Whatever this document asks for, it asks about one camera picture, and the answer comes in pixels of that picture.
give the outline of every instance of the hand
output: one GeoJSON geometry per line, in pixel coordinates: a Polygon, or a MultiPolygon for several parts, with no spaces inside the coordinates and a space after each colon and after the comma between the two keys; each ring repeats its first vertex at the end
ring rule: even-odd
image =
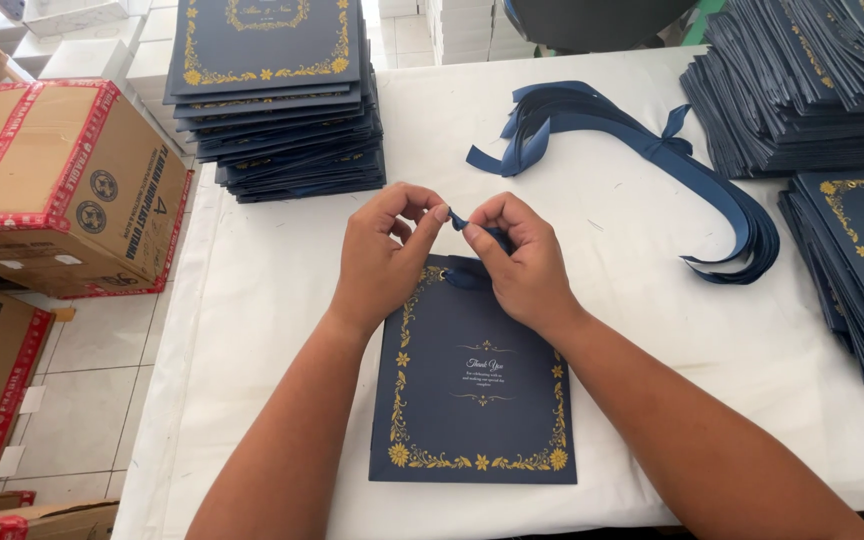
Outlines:
{"type": "Polygon", "coordinates": [[[499,305],[512,319],[546,340],[588,315],[566,276],[555,230],[512,193],[501,193],[475,208],[462,230],[486,265],[499,305]],[[517,246],[509,256],[482,227],[499,227],[517,246]]]}
{"type": "Polygon", "coordinates": [[[449,206],[431,189],[404,182],[382,189],[348,218],[329,311],[342,324],[371,335],[415,290],[432,242],[447,221],[449,206]],[[414,221],[414,231],[400,215],[414,221]]]}

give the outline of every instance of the white table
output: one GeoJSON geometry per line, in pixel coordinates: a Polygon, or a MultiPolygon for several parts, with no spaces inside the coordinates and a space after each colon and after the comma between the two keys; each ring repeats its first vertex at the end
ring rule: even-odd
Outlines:
{"type": "MultiPolygon", "coordinates": [[[[512,90],[540,82],[586,81],[661,133],[667,113],[686,102],[678,76],[702,51],[380,72],[389,181],[437,190],[463,216],[499,191],[516,193],[555,226],[572,287],[589,311],[776,436],[863,510],[864,386],[856,362],[826,330],[807,269],[776,210],[782,182],[740,182],[774,217],[782,248],[759,281],[726,286],[702,281],[678,259],[730,251],[734,235],[726,220],[610,135],[555,134],[544,159],[516,178],[465,163],[472,144],[501,156],[506,143],[497,137],[512,90]]],[[[709,163],[694,115],[680,136],[709,163]]],[[[206,167],[201,175],[178,264],[116,540],[184,536],[326,309],[346,219],[372,195],[239,205],[210,184],[211,172],[206,167]]],[[[473,254],[448,227],[433,253],[473,254]]],[[[378,342],[376,335],[362,363],[330,538],[497,538],[675,523],[574,378],[578,485],[368,482],[378,342]]]]}

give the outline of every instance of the forearm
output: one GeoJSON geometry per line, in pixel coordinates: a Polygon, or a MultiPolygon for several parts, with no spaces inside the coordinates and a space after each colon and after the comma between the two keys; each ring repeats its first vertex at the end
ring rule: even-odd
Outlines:
{"type": "Polygon", "coordinates": [[[546,336],[702,538],[864,538],[864,522],[779,441],[582,313],[546,336]]]}
{"type": "Polygon", "coordinates": [[[226,462],[188,540],[322,538],[369,336],[328,312],[226,462]]]}

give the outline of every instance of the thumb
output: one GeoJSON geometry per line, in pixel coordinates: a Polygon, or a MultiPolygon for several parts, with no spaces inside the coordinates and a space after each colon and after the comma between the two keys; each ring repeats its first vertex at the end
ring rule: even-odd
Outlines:
{"type": "Polygon", "coordinates": [[[509,254],[498,245],[498,241],[485,228],[469,223],[462,229],[465,241],[486,265],[488,275],[494,280],[496,276],[504,276],[512,270],[514,264],[509,254]]]}
{"type": "Polygon", "coordinates": [[[449,221],[449,205],[439,204],[432,208],[415,226],[412,236],[402,246],[402,253],[409,260],[420,259],[419,264],[426,262],[432,244],[439,235],[442,224],[449,221]]]}

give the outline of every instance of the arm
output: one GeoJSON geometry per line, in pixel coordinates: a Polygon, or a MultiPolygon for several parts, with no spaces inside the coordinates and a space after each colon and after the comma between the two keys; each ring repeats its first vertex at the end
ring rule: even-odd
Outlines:
{"type": "Polygon", "coordinates": [[[397,183],[348,219],[328,311],[215,479],[187,540],[326,536],[362,354],[419,282],[448,212],[433,191],[397,183]]]}
{"type": "Polygon", "coordinates": [[[774,437],[587,313],[555,231],[504,193],[469,216],[466,241],[502,308],[564,354],[658,495],[700,538],[864,539],[864,521],[774,437]]]}

